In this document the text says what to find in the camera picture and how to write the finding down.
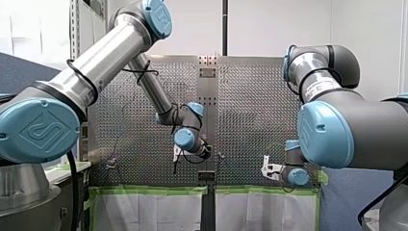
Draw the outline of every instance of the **perforated metal panel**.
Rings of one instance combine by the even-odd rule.
[[[217,156],[223,157],[217,183],[271,185],[261,173],[263,157],[285,162],[284,143],[296,139],[300,106],[282,79],[283,59],[220,57],[217,67]]]
[[[173,102],[196,98],[197,57],[150,57]],[[197,185],[197,169],[181,163],[173,175],[171,127],[154,123],[154,108],[133,74],[120,72],[89,110],[93,185]],[[107,163],[116,159],[116,167]]]
[[[201,135],[214,140],[218,184],[278,185],[262,176],[263,157],[269,155],[271,162],[284,163],[284,143],[296,138],[300,106],[282,79],[283,59],[218,57],[214,66],[217,75],[208,80],[199,77],[203,66],[198,57],[151,60],[173,102],[199,101],[206,108]],[[197,166],[182,162],[177,174],[172,174],[171,128],[155,124],[154,114],[133,75],[121,72],[107,86],[89,110],[93,185],[198,184]],[[107,168],[114,158],[116,167]],[[212,162],[199,167],[214,169]],[[316,182],[316,170],[308,169]]]

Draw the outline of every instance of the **metal frame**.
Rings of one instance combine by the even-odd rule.
[[[71,0],[69,6],[69,36],[71,46],[71,59],[75,60],[81,53],[79,50],[79,1]]]

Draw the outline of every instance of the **gray robot arm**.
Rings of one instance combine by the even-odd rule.
[[[120,9],[111,22],[111,31],[68,62],[69,68],[49,82],[34,82],[0,105],[0,159],[34,164],[63,156],[77,141],[87,107],[127,64],[143,70],[146,58],[142,53],[172,30],[170,14],[160,0],[138,1]],[[173,105],[160,82],[145,72],[140,83],[162,124],[170,125]],[[176,144],[193,153],[207,150],[198,137],[202,110],[201,105],[190,103],[176,121],[184,125],[176,133]]]
[[[295,169],[298,182],[304,182],[302,160],[322,167],[386,170],[408,163],[406,95],[371,102],[352,90],[360,70],[349,50],[291,47],[285,79],[297,86],[303,105],[297,118],[298,151],[287,152],[283,179]]]

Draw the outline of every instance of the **gray machine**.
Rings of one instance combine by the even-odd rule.
[[[158,123],[181,127],[174,142],[182,151],[209,157],[208,144],[198,136],[203,107],[195,102],[173,105],[155,76],[158,72],[149,69],[150,61],[142,54],[171,30],[163,1],[138,1],[118,10],[111,31],[77,60],[67,61],[69,68],[51,81],[34,82],[15,97],[0,97],[1,230],[61,229],[61,208],[53,206],[61,190],[49,185],[40,164],[68,153],[74,166],[70,149],[87,119],[87,107],[120,70],[135,74],[157,111]],[[76,214],[77,203],[74,200],[68,213]],[[76,217],[71,230],[76,230]]]
[[[372,201],[358,219],[362,223],[364,213],[385,198],[379,213],[379,230],[408,230],[408,95],[381,102],[365,100],[352,90],[360,80],[358,62],[341,46],[291,46],[284,71],[288,87],[299,95],[303,106],[297,117],[299,140],[286,143],[282,179],[297,186],[306,185],[304,163],[394,170],[395,183]]]

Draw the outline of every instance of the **metal bracket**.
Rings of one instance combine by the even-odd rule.
[[[213,170],[198,171],[198,185],[208,186],[213,185],[216,180],[216,172]]]
[[[216,69],[200,68],[200,78],[216,78]]]

